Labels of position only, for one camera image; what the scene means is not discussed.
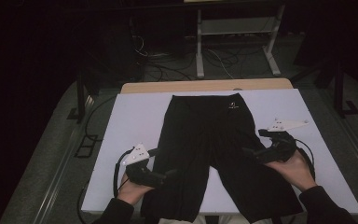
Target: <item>white logo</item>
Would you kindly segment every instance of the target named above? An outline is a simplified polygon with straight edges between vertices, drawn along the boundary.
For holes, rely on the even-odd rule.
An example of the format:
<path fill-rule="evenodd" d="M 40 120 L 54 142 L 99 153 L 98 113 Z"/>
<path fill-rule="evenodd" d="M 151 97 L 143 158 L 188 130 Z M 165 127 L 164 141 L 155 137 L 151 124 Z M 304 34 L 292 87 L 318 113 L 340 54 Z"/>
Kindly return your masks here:
<path fill-rule="evenodd" d="M 231 104 L 229 104 L 228 109 L 235 109 L 238 108 L 239 106 L 235 105 L 235 102 L 232 102 Z"/>

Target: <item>human hand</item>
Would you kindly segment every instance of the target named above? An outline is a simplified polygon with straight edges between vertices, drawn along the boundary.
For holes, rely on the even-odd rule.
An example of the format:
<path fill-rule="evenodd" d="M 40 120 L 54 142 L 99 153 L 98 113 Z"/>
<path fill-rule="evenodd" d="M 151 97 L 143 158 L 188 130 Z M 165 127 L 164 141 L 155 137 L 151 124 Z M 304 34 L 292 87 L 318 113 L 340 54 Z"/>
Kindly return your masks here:
<path fill-rule="evenodd" d="M 132 183 L 127 174 L 124 174 L 121 178 L 121 188 L 119 189 L 117 198 L 126 203 L 135 205 L 141 200 L 144 194 L 151 189 L 153 188 Z"/>
<path fill-rule="evenodd" d="M 272 161 L 266 165 L 280 173 L 287 182 L 296 186 L 301 192 L 317 186 L 304 157 L 298 150 L 286 162 Z"/>

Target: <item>person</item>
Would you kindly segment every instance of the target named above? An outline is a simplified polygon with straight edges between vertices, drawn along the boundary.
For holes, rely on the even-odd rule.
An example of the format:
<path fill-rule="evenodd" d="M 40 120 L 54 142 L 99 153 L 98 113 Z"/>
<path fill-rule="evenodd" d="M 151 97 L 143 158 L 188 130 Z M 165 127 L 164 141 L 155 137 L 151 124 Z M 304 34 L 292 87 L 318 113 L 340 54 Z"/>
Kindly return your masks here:
<path fill-rule="evenodd" d="M 308 224 L 357 223 L 347 210 L 340 208 L 331 200 L 322 186 L 316 184 L 304 157 L 297 150 L 286 162 L 273 161 L 265 165 L 276 170 L 301 191 L 299 199 L 308 211 Z M 111 199 L 94 224 L 130 223 L 133 206 L 145 193 L 153 189 L 130 182 L 126 174 L 123 175 L 121 182 L 122 187 L 117 198 Z"/>

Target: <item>black pants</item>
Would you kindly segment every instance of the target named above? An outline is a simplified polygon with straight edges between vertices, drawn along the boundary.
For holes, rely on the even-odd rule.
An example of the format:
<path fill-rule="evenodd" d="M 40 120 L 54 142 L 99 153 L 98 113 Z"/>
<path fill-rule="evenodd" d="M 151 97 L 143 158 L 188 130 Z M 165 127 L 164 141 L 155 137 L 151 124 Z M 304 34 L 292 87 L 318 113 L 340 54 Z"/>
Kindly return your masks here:
<path fill-rule="evenodd" d="M 250 221 L 302 211 L 277 172 L 244 156 L 242 147 L 262 149 L 252 114 L 237 93 L 173 96 L 165 114 L 153 171 L 179 175 L 144 196 L 142 214 L 193 222 L 200 211 L 210 166 L 239 211 Z"/>

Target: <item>white tabletop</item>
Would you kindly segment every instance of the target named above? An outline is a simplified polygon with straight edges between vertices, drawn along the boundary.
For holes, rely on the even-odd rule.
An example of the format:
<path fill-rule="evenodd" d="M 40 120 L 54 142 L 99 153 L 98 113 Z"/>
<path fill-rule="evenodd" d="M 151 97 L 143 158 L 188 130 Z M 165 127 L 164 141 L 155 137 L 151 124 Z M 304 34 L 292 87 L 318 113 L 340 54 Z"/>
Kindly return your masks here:
<path fill-rule="evenodd" d="M 338 206 L 358 214 L 356 202 L 342 173 L 315 125 L 298 90 L 252 91 L 186 91 L 162 93 L 126 93 L 117 96 L 112 115 L 106 128 L 103 143 L 82 205 L 82 211 L 101 213 L 113 197 L 115 164 L 123 152 L 138 143 L 147 149 L 156 148 L 164 115 L 173 95 L 230 95 L 239 93 L 245 100 L 255 120 L 256 130 L 266 129 L 278 119 L 307 120 L 309 125 L 289 130 L 295 138 L 306 143 L 315 158 L 316 181 L 324 186 Z M 260 138 L 270 146 L 270 140 Z M 121 167 L 122 177 L 125 167 Z M 135 205 L 139 211 L 141 203 Z M 200 208 L 202 214 L 238 214 L 239 211 L 224 189 L 217 171 L 211 167 L 207 189 Z"/>

